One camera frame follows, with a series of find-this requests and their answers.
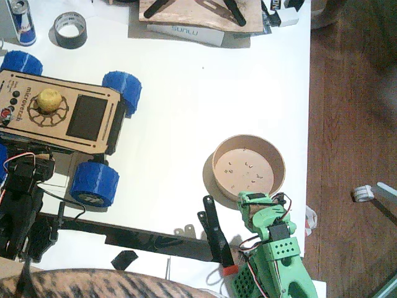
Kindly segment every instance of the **red cap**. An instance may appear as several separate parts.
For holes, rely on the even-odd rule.
[[[236,274],[238,273],[238,266],[237,265],[232,265],[226,268],[223,268],[223,277]]]
[[[2,118],[6,118],[9,114],[11,114],[11,110],[8,108],[4,108],[3,110],[1,110],[0,116]]]

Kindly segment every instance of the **black screen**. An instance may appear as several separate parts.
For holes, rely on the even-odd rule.
[[[96,141],[107,100],[80,94],[66,135]]]

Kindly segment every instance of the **round bowl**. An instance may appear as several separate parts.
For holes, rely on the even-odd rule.
[[[223,141],[213,154],[212,171],[221,192],[236,202],[241,191],[271,196],[285,178],[285,164],[278,149],[255,135],[235,135]]]

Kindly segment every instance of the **duct tape roll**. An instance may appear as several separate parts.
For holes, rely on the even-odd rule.
[[[60,34],[60,30],[69,25],[74,25],[79,30],[79,33],[75,36],[64,36]],[[54,21],[54,31],[55,31],[55,39],[58,42],[58,45],[63,48],[79,48],[87,40],[87,25],[86,20],[82,15],[78,14],[74,11],[65,12],[58,16]]]

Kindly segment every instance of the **red bull can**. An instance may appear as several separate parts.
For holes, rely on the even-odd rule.
[[[19,43],[21,45],[33,44],[36,41],[36,32],[32,15],[30,14],[29,3],[27,0],[10,0],[9,3]]]

